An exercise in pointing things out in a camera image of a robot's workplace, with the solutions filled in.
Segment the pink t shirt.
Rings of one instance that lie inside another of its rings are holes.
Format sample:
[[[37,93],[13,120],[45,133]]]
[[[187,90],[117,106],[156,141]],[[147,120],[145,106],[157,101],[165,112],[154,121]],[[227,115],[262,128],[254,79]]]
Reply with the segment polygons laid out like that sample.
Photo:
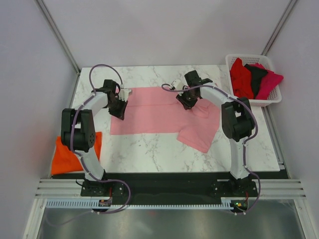
[[[112,117],[110,134],[177,133],[178,141],[207,153],[220,126],[220,109],[199,99],[185,110],[177,96],[160,87],[134,88],[124,120]]]

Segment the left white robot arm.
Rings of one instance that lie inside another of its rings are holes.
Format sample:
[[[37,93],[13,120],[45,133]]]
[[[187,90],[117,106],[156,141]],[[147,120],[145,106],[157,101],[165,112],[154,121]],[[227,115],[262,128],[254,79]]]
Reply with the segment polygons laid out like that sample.
[[[122,88],[113,80],[105,80],[102,87],[94,88],[90,96],[76,108],[62,111],[61,143],[76,155],[85,172],[86,182],[93,182],[92,190],[99,196],[106,195],[110,187],[94,149],[94,116],[100,110],[107,109],[111,116],[124,120],[131,93],[131,89]]]

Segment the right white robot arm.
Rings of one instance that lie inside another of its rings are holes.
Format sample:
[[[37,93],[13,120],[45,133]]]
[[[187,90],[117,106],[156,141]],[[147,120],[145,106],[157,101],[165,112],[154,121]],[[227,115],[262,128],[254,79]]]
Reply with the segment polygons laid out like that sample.
[[[200,99],[208,100],[221,110],[222,130],[231,148],[230,174],[234,179],[228,183],[228,190],[232,195],[240,196],[246,191],[243,179],[250,174],[246,159],[247,143],[256,136],[252,131],[258,129],[249,100],[230,95],[211,79],[200,78],[195,70],[186,73],[184,77],[186,84],[175,80],[170,89],[178,91],[176,98],[186,110],[192,109]]]

